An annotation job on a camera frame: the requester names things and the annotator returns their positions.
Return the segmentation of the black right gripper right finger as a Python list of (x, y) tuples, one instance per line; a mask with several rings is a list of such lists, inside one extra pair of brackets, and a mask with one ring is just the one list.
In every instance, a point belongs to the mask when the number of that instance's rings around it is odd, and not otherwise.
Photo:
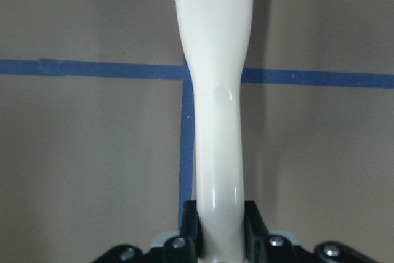
[(246, 201), (244, 210), (246, 258), (249, 262), (299, 261), (288, 238), (268, 231), (254, 201)]

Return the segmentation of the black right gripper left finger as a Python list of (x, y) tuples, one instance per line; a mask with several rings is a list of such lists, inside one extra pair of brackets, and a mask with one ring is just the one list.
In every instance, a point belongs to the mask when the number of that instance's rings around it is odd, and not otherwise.
[(171, 237), (163, 245), (163, 262), (198, 262), (203, 248), (203, 235), (197, 212), (196, 200), (183, 204), (179, 234)]

